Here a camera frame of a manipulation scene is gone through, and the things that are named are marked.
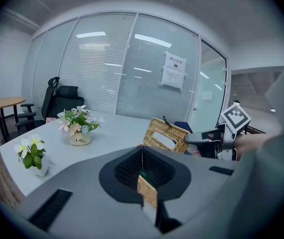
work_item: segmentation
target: window blind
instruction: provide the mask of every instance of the window blind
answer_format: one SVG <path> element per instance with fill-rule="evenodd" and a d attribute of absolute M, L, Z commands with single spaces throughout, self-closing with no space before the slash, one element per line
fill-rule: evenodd
<path fill-rule="evenodd" d="M 117 114 L 186 121 L 197 78 L 198 46 L 198 36 L 184 28 L 139 15 L 123 67 Z M 182 91 L 160 85 L 166 51 L 187 60 Z"/>
<path fill-rule="evenodd" d="M 113 113 L 121 62 L 134 13 L 108 13 L 78 20 L 59 71 L 62 85 L 78 86 L 87 108 Z"/>
<path fill-rule="evenodd" d="M 41 46 L 33 78 L 32 101 L 41 109 L 48 88 L 48 81 L 57 76 L 63 48 L 76 20 L 50 29 Z"/>
<path fill-rule="evenodd" d="M 39 49 L 45 33 L 33 39 L 30 43 L 26 61 L 24 63 L 21 83 L 21 96 L 26 98 L 26 103 L 32 103 L 32 82 Z"/>

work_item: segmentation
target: white flower pot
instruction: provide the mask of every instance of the white flower pot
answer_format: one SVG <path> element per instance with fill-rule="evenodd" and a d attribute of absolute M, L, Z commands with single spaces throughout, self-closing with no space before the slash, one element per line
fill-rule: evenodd
<path fill-rule="evenodd" d="M 74 146 L 86 145 L 92 141 L 89 132 L 75 132 L 74 135 L 69 136 L 69 142 Z"/>
<path fill-rule="evenodd" d="M 41 159 L 41 169 L 39 170 L 35 166 L 31 166 L 29 170 L 34 173 L 35 175 L 44 177 L 49 169 L 49 159 L 47 158 L 46 155 L 43 155 Z"/>

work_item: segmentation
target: flower arrangement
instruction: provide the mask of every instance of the flower arrangement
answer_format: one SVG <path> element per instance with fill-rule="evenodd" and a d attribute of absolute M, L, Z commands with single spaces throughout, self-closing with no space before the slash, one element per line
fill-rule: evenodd
<path fill-rule="evenodd" d="M 18 161 L 22 162 L 26 169 L 31 166 L 42 168 L 41 159 L 46 152 L 44 149 L 44 141 L 37 134 L 28 136 L 21 140 L 21 145 L 14 146 L 15 152 L 18 153 Z"/>
<path fill-rule="evenodd" d="M 74 135 L 75 132 L 88 133 L 97 127 L 102 127 L 104 119 L 91 117 L 89 110 L 84 108 L 85 106 L 77 106 L 71 111 L 64 110 L 58 113 L 58 121 L 62 124 L 59 130 L 64 129 L 69 135 Z"/>

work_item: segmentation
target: wicker basket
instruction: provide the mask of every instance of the wicker basket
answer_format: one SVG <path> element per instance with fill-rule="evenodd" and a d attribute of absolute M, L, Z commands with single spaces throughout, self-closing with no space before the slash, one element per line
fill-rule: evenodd
<path fill-rule="evenodd" d="M 153 137 L 154 132 L 158 132 L 167 138 L 170 138 L 175 142 L 175 148 L 171 149 L 165 144 Z M 146 146 L 159 147 L 166 150 L 172 150 L 178 153 L 184 153 L 188 146 L 188 143 L 184 141 L 184 137 L 190 132 L 179 128 L 174 125 L 167 125 L 160 119 L 153 118 L 150 126 L 146 130 L 143 143 Z M 147 201 L 153 208 L 157 209 L 157 191 L 151 186 L 143 177 L 139 176 L 139 193 L 143 196 L 144 200 Z"/>

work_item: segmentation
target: black table leg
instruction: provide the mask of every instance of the black table leg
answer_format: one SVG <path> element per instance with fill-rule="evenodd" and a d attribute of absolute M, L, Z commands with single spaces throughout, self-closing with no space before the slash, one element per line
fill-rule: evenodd
<path fill-rule="evenodd" d="M 2 125 L 1 116 L 0 116 L 0 130 L 1 130 L 1 134 L 2 134 L 3 140 L 5 142 L 8 142 L 7 135 L 5 134 L 4 128 L 3 128 L 3 125 Z"/>
<path fill-rule="evenodd" d="M 13 106 L 13 114 L 14 114 L 14 120 L 16 123 L 18 123 L 18 114 L 17 114 L 17 106 Z"/>
<path fill-rule="evenodd" d="M 6 133 L 7 136 L 9 136 L 7 125 L 6 125 L 6 120 L 4 119 L 3 108 L 0 109 L 0 113 L 1 113 L 1 119 L 2 119 L 4 132 Z"/>

